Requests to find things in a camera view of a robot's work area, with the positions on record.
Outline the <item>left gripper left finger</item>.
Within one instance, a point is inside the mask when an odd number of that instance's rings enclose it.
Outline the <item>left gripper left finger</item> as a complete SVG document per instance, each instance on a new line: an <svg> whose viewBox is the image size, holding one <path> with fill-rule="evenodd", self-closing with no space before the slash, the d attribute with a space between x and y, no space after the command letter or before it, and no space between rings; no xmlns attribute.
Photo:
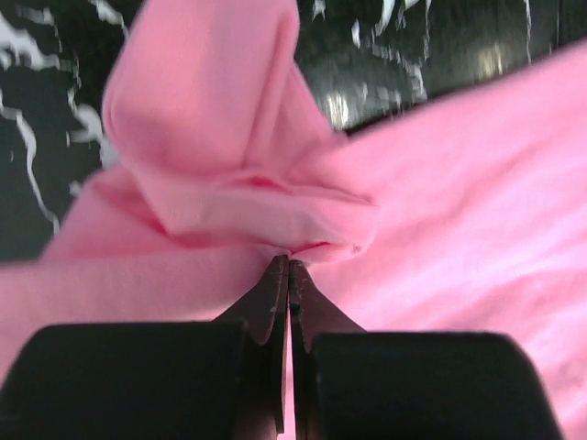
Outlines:
<svg viewBox="0 0 587 440"><path fill-rule="evenodd" d="M208 322L64 324L1 388L4 439L274 439L284 430L289 261Z"/></svg>

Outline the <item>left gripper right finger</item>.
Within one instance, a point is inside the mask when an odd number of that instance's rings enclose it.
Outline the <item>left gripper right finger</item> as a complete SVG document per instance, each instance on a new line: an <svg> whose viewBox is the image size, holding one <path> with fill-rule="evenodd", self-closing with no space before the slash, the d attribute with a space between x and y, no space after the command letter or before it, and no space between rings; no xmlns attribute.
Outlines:
<svg viewBox="0 0 587 440"><path fill-rule="evenodd" d="M368 332L289 267L299 439L559 439L540 377L509 336Z"/></svg>

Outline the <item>pink t shirt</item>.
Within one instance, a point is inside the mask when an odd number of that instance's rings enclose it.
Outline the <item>pink t shirt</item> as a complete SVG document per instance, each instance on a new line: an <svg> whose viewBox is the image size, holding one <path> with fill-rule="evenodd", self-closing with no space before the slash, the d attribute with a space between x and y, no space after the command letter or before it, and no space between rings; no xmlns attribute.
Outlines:
<svg viewBox="0 0 587 440"><path fill-rule="evenodd" d="M102 107L116 164L1 268L1 383L51 325L208 322L280 256L368 332L487 332L586 436L586 43L348 136L293 1L147 1Z"/></svg>

